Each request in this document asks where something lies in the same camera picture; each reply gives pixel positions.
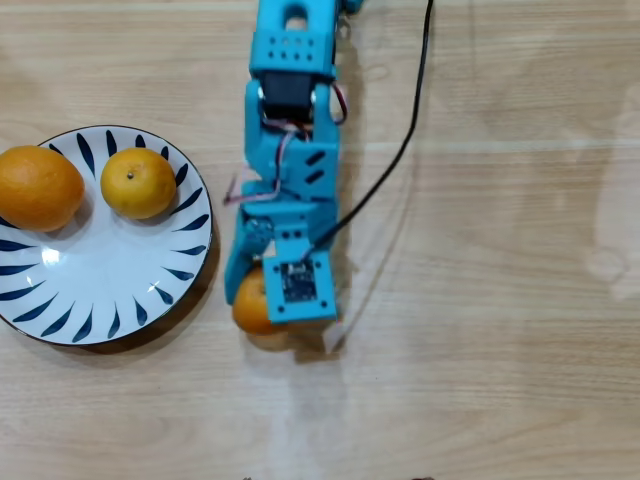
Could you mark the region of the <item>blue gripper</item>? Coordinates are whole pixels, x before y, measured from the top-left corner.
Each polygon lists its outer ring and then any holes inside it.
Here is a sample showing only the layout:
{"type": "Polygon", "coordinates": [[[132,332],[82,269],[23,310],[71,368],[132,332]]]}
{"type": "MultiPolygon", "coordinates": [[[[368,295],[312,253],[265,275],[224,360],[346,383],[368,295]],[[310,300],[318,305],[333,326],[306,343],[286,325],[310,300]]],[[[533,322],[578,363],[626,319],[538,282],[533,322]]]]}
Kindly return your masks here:
{"type": "Polygon", "coordinates": [[[305,253],[337,220],[335,201],[279,199],[242,203],[224,270],[225,298],[234,303],[239,287],[271,244],[276,253],[305,253]]]}

